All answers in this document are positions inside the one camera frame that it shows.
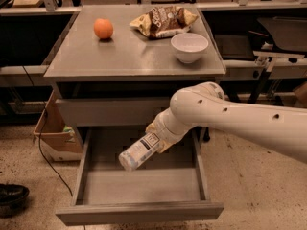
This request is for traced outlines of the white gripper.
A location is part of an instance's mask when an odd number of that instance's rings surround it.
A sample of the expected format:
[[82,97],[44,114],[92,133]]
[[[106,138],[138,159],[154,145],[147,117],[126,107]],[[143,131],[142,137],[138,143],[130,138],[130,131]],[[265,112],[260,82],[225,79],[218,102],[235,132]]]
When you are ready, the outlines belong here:
[[179,142],[191,128],[191,125],[184,124],[168,108],[155,117],[153,123],[146,127],[145,132],[157,134],[162,140],[157,152],[163,153],[173,144]]

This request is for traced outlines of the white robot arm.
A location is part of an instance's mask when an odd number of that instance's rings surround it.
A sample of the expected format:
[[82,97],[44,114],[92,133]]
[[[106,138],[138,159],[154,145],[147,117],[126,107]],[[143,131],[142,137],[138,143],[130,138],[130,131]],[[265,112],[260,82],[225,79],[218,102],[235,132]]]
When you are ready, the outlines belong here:
[[162,140],[158,151],[163,152],[194,127],[215,128],[307,162],[307,110],[303,108],[230,102],[218,84],[205,82],[178,90],[170,107],[146,131]]

